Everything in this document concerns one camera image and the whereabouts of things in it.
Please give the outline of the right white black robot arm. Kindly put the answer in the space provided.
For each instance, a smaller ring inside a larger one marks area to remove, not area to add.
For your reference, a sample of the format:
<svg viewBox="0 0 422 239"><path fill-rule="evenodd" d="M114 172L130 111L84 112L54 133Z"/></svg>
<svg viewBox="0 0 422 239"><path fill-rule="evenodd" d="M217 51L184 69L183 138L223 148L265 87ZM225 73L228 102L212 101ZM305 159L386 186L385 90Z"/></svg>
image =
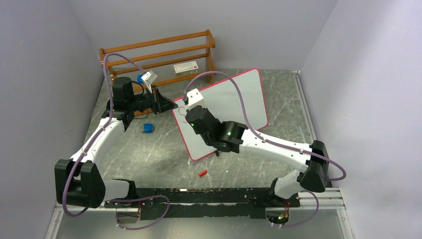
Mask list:
<svg viewBox="0 0 422 239"><path fill-rule="evenodd" d="M208 109L187 110L185 120L207 146L218 151L246 153L289 164L294 171L273 180L269 201L281 206L292 195L308 190L322 193L327 185L327 150L322 141L297 143L272 137L235 121L220 122Z"/></svg>

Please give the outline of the pink-framed whiteboard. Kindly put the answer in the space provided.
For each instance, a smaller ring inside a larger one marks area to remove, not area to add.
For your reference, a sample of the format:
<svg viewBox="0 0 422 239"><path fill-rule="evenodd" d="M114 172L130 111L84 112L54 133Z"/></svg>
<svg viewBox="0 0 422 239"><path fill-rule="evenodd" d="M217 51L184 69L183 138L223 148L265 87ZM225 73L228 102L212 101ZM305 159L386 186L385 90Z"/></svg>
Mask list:
<svg viewBox="0 0 422 239"><path fill-rule="evenodd" d="M256 130L266 127L269 123L265 95L260 71L252 68L232 77L240 89L249 122ZM199 89L210 112L220 121L235 121L245 123L238 93L228 79ZM190 160L198 161L214 153L215 149L207 146L192 127L186 122L186 110L182 97L174 100L178 105L173 110L173 116L179 128Z"/></svg>

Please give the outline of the red marker cap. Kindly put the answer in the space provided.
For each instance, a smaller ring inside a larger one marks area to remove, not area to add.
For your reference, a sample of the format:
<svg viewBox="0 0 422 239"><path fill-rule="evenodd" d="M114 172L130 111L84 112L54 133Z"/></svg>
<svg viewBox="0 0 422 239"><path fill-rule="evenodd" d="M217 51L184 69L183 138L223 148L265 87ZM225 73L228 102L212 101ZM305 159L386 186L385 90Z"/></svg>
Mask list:
<svg viewBox="0 0 422 239"><path fill-rule="evenodd" d="M203 177L208 173L207 170L202 171L201 173L199 173L199 177Z"/></svg>

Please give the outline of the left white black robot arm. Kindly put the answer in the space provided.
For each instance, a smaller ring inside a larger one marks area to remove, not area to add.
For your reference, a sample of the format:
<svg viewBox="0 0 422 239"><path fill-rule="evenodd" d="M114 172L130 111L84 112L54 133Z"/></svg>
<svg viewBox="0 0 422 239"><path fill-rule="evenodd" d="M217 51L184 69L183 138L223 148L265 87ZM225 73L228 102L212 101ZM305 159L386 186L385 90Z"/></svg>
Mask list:
<svg viewBox="0 0 422 239"><path fill-rule="evenodd" d="M163 96L158 87L136 95L129 77L118 77L110 86L112 100L108 101L99 126L82 148L69 159L55 164L56 198L59 204L97 208L105 201L117 199L125 207L136 204L135 183L127 179L103 180L98 165L104 160L115 141L126 132L135 112L151 110L161 114L177 108Z"/></svg>

